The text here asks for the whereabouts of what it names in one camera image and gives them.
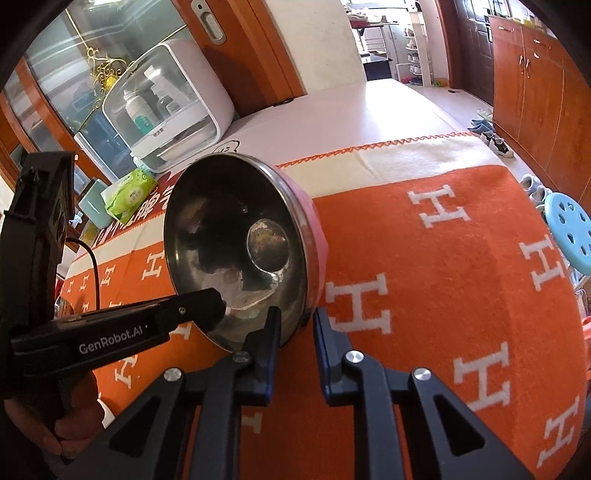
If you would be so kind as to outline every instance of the white plastic container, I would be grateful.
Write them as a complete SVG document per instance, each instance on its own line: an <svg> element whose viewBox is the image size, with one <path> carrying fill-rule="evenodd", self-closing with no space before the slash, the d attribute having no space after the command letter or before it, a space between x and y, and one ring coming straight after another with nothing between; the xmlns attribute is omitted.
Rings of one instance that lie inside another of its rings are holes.
<svg viewBox="0 0 591 480"><path fill-rule="evenodd" d="M140 133L144 135L150 133L160 123L154 111L137 92L124 90L123 100L125 100L125 110Z"/></svg>
<svg viewBox="0 0 591 480"><path fill-rule="evenodd" d="M156 173L217 143L234 117L215 72L185 39L162 42L138 58L102 109L131 154Z"/></svg>

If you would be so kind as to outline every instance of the stainless steel bowl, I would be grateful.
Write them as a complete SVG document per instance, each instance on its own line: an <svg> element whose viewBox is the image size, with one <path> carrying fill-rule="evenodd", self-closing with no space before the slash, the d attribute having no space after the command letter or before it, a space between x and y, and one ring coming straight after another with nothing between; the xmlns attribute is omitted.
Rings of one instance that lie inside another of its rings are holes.
<svg viewBox="0 0 591 480"><path fill-rule="evenodd" d="M207 155L176 183L164 220L164 250L177 293L213 287L223 320L197 325L225 350L282 313L284 345L310 317L321 280L306 211L289 184L256 158Z"/></svg>

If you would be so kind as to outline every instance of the orange blanket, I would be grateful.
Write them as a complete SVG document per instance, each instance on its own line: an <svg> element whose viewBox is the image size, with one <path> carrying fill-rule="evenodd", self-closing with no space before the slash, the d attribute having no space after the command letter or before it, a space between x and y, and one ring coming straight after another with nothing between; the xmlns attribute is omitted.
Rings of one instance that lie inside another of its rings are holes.
<svg viewBox="0 0 591 480"><path fill-rule="evenodd" d="M333 327L386 367L431 368L536 478L555 478L582 423L583 335L558 250L510 172L467 134L282 167L319 211ZM162 224L175 180L147 200L148 214L97 240L104 306L174 293ZM62 295L93 309L87 257ZM167 367L223 355L181 325L168 343L97 370L102 399L117 415ZM243 411L241 477L353 478L352 411L324 404L310 326L281 350L276 382L271 407Z"/></svg>

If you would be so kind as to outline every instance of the plastic bottle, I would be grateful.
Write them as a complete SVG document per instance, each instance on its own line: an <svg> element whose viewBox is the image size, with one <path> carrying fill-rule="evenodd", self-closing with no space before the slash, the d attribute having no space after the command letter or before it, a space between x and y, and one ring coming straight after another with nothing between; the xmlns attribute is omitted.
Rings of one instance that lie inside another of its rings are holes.
<svg viewBox="0 0 591 480"><path fill-rule="evenodd" d="M125 110L143 135L150 133L160 123L158 116L137 92L124 90L123 99L125 100Z"/></svg>
<svg viewBox="0 0 591 480"><path fill-rule="evenodd" d="M152 85L152 91L158 97L158 111L164 118L168 118L174 112L178 112L181 109L180 105L158 85Z"/></svg>

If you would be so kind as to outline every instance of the wooden door frame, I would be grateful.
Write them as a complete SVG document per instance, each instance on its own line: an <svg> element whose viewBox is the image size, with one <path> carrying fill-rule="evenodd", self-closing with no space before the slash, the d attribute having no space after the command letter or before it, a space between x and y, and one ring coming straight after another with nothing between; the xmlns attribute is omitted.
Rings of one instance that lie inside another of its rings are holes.
<svg viewBox="0 0 591 480"><path fill-rule="evenodd" d="M455 89L464 87L462 72L462 42L460 40L460 23L457 17L457 8L454 0L435 0L443 41L447 56L447 69L449 72L449 86Z"/></svg>

